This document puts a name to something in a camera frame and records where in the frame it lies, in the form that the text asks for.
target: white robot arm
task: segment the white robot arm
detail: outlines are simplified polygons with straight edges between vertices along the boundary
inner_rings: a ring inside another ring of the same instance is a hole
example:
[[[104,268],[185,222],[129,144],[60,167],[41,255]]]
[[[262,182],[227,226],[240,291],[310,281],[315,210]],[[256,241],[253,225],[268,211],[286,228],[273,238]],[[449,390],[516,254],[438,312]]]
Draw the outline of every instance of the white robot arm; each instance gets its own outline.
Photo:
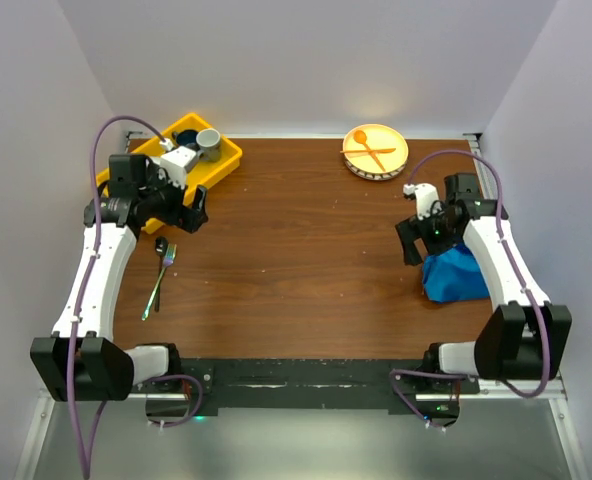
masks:
[[[552,305],[536,284],[512,237],[507,213],[501,227],[505,251],[496,224],[496,201],[484,199],[472,174],[445,179],[447,195],[441,201],[433,185],[405,185],[406,198],[416,200],[416,215],[396,225],[405,263],[422,262],[414,242],[422,239],[427,252],[441,254],[464,243],[478,262],[491,297],[493,314],[474,342],[432,344],[424,369],[465,374],[486,379],[537,379],[542,371],[540,332],[536,326],[529,290],[543,314],[550,345],[550,378],[557,372],[571,325],[567,307]],[[521,272],[521,286],[511,262]]]
[[[190,233],[207,221],[206,189],[199,186],[191,208],[183,205],[186,178],[198,155],[179,147],[161,157],[112,155],[108,197],[101,197],[101,236],[98,252],[95,213],[85,209],[83,253],[63,312],[47,338],[36,338],[30,350],[45,385],[55,399],[66,399],[66,343],[71,322],[78,321],[76,365],[78,400],[122,400],[131,387],[152,377],[177,373],[179,356],[173,344],[144,345],[123,351],[112,343],[114,310],[125,267],[145,222],[155,217]],[[79,318],[74,303],[90,255],[96,255]]]

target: fork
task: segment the fork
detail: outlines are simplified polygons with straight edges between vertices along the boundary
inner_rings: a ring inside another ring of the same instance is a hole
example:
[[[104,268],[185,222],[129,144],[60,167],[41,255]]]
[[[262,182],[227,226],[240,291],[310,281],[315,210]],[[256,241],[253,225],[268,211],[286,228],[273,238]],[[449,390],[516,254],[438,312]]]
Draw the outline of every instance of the fork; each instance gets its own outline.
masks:
[[[156,280],[156,285],[154,285],[154,290],[152,290],[152,295],[149,297],[149,301],[147,302],[147,306],[145,307],[145,311],[143,312],[143,316],[141,320],[144,322],[149,317],[149,311],[154,304],[154,300],[156,299],[156,293],[158,292],[158,288],[160,287],[160,282],[163,280],[165,276],[165,272],[169,267],[172,266],[174,263],[174,259],[176,258],[176,244],[172,243],[167,247],[167,251],[165,252],[165,256],[163,257],[163,268],[160,270],[160,274],[158,275],[158,280]]]

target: wooden tabletop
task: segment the wooden tabletop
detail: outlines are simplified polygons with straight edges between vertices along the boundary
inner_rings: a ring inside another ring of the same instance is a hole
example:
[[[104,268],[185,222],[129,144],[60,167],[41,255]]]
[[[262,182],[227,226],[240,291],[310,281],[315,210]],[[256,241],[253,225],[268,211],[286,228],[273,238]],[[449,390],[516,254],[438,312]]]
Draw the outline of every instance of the wooden tabletop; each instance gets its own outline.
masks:
[[[122,348],[172,342],[184,357],[420,358],[432,342],[475,340],[488,300],[436,305],[420,267],[403,263],[394,225],[411,216],[402,198],[427,154],[468,149],[459,140],[411,140],[405,172],[370,182],[343,165],[341,140],[237,140],[241,166],[209,191],[209,222],[196,234],[143,234],[127,266],[115,315]],[[421,170],[472,172],[464,156]],[[140,317],[156,280],[154,238],[178,244],[161,311]]]

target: blue towel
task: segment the blue towel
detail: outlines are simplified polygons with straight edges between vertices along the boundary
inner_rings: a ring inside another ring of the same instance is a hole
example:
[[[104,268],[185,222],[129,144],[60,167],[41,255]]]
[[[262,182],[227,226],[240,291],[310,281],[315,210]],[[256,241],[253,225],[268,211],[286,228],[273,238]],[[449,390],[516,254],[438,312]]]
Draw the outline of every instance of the blue towel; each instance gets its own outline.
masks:
[[[427,297],[437,303],[489,297],[478,263],[463,244],[425,259],[423,286]]]

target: white mug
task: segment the white mug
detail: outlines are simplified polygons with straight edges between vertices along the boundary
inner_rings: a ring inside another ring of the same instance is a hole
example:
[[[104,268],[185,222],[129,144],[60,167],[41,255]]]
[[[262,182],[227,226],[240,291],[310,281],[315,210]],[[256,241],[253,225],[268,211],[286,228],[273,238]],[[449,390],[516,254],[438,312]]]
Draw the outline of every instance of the white mug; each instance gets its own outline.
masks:
[[[213,128],[201,130],[196,135],[201,160],[217,162],[220,160],[220,133]]]

